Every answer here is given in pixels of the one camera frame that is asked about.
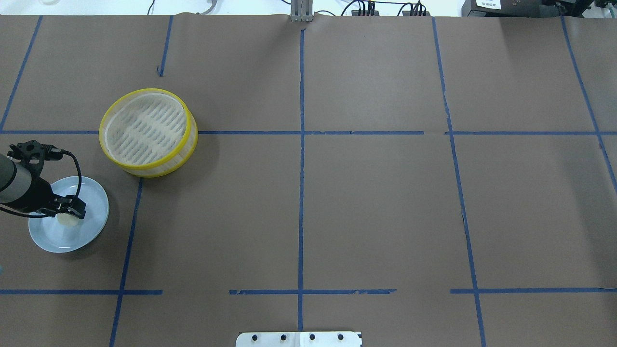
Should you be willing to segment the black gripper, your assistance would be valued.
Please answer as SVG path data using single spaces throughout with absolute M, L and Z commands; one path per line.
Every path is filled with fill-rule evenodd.
M 51 185 L 42 178 L 35 178 L 25 193 L 7 207 L 20 216 L 69 215 L 84 220 L 86 202 L 76 195 L 60 196 L 53 193 Z

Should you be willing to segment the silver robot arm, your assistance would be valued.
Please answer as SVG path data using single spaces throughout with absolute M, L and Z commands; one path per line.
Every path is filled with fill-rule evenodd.
M 78 174 L 74 195 L 55 194 L 51 184 L 9 157 L 1 158 L 1 211 L 27 219 L 46 219 L 59 214 L 73 216 L 79 220 L 86 217 L 86 202 L 80 197 L 83 175 L 75 154 L 60 150 L 60 156 L 73 159 Z

